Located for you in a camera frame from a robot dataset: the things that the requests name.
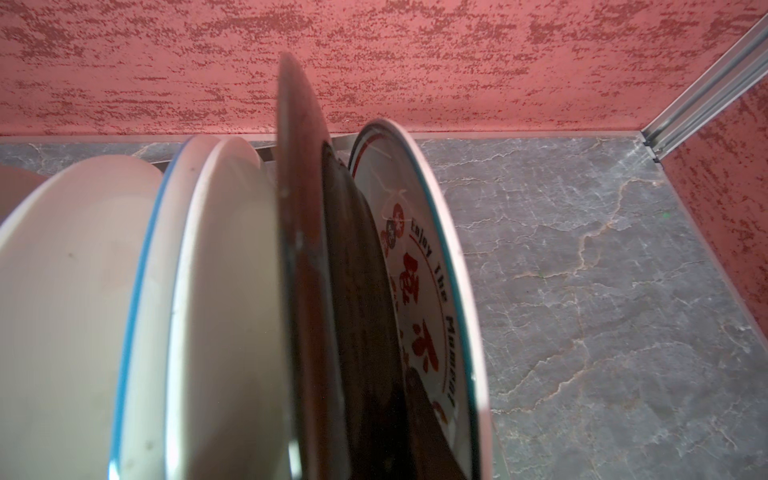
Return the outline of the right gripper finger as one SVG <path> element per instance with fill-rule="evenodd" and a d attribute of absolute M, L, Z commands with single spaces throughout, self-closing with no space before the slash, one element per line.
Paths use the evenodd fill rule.
<path fill-rule="evenodd" d="M 454 458 L 417 371 L 405 372 L 414 479 L 465 479 Z"/>

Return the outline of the dark rimmed patterned plate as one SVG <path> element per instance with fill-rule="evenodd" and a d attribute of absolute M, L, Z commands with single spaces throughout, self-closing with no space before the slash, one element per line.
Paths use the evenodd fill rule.
<path fill-rule="evenodd" d="M 410 479 L 406 389 L 378 231 L 290 53 L 279 60 L 275 158 L 303 477 Z"/>

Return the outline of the watermelon print white plate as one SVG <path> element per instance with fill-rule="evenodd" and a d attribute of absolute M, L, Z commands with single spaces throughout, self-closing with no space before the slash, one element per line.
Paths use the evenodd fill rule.
<path fill-rule="evenodd" d="M 112 479 L 287 479 L 290 406 L 275 188 L 244 139 L 166 168 L 126 326 Z"/>

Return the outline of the white leaf pattern plate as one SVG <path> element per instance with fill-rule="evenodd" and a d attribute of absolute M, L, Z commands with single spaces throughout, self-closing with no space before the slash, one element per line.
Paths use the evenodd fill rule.
<path fill-rule="evenodd" d="M 102 479 L 134 278 L 161 172 L 106 155 L 1 226 L 1 475 Z"/>

